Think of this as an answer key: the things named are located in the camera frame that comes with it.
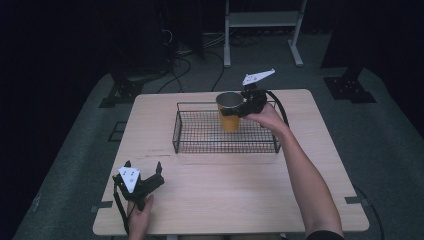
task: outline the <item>white shelf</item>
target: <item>white shelf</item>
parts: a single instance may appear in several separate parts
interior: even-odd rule
[[[298,11],[230,13],[229,27],[296,26]]]

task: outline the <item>yellow cup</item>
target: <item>yellow cup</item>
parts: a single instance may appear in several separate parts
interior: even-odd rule
[[[236,92],[221,93],[216,97],[216,103],[218,104],[219,120],[222,128],[228,132],[236,131],[240,124],[240,118],[237,115],[223,116],[221,109],[240,106],[243,103],[243,96]]]

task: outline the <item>white marker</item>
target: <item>white marker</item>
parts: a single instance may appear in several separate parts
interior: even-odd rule
[[[120,167],[119,173],[121,174],[122,180],[124,180],[125,186],[128,192],[134,192],[135,184],[137,183],[140,170],[137,168]]]
[[[270,71],[266,71],[266,72],[261,72],[261,73],[255,73],[255,74],[246,74],[246,77],[243,80],[243,86],[246,86],[248,84],[251,83],[255,83],[258,82],[266,77],[268,77],[269,75],[275,73],[274,69],[271,69]]]

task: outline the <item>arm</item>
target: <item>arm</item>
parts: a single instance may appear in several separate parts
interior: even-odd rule
[[[153,206],[154,196],[150,195],[146,200],[143,211],[140,211],[132,201],[128,201],[127,213],[130,228],[129,240],[143,240],[150,224],[150,211]]]
[[[275,109],[268,103],[260,114],[245,118],[270,129],[280,140],[306,235],[328,230],[343,236],[340,215],[327,184]]]

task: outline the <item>forearm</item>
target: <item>forearm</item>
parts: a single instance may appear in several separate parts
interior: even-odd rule
[[[342,234],[339,213],[321,174],[287,125],[281,124],[276,134],[281,142],[306,233],[330,230]]]
[[[130,236],[128,237],[128,240],[143,240],[144,236],[132,236],[130,234]]]

